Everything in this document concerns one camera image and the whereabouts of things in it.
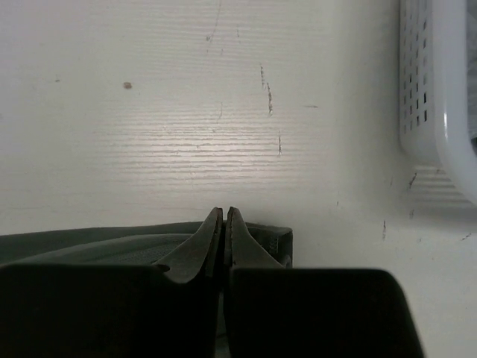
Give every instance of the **white table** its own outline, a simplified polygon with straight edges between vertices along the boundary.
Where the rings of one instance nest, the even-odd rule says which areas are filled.
[[[296,266],[389,270],[430,357],[476,356],[477,212],[399,148],[397,0],[0,8],[1,234],[233,205]]]

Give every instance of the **white wooden surface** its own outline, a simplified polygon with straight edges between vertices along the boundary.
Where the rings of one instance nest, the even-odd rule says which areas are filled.
[[[0,234],[237,206],[296,266],[391,271],[429,357],[477,355],[477,212],[399,149],[397,0],[0,5]]]

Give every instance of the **perforated basket side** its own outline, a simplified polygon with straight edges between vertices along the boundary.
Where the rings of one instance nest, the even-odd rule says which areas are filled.
[[[435,142],[432,0],[401,0],[399,138],[421,163],[440,165]]]

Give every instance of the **laundry basket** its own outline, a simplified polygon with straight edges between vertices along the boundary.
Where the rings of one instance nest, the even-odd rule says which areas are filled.
[[[402,147],[442,168],[477,204],[477,154],[467,120],[467,0],[401,0]]]

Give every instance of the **white plastic basket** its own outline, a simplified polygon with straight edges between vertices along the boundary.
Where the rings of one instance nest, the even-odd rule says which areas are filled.
[[[467,122],[467,0],[401,0],[399,137],[477,204]]]

